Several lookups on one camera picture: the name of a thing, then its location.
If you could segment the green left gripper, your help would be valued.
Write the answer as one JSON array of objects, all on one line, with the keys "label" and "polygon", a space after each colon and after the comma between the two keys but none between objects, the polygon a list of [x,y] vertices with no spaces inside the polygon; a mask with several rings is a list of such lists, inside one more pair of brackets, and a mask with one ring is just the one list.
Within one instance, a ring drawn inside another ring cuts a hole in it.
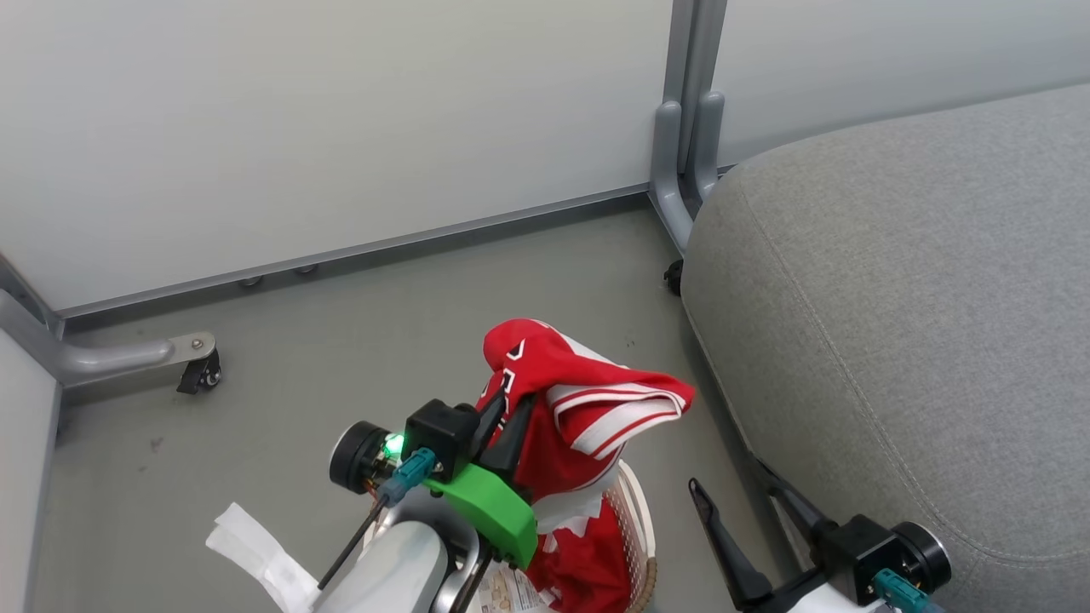
[{"label": "green left gripper", "polygon": [[423,485],[448,501],[480,536],[501,554],[502,561],[526,570],[538,546],[535,515],[514,489],[532,424],[537,393],[518,401],[506,399],[499,388],[479,412],[479,426],[471,438],[471,461],[448,484],[426,478]]}]

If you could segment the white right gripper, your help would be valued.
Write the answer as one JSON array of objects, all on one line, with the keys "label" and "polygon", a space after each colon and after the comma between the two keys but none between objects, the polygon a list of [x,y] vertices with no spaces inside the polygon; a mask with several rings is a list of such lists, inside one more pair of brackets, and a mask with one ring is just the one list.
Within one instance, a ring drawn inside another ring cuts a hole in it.
[{"label": "white right gripper", "polygon": [[[810,550],[821,550],[828,534],[840,528],[818,509],[794,485],[788,484],[760,459],[753,461],[760,488],[787,513],[788,519],[806,539]],[[768,578],[750,563],[731,533],[720,521],[720,510],[705,489],[689,478],[688,491],[697,508],[698,522],[704,528],[714,558],[731,594],[732,605],[740,612],[886,612],[886,602],[876,600],[857,605],[829,586],[820,570],[807,570],[794,581],[773,589]]]}]

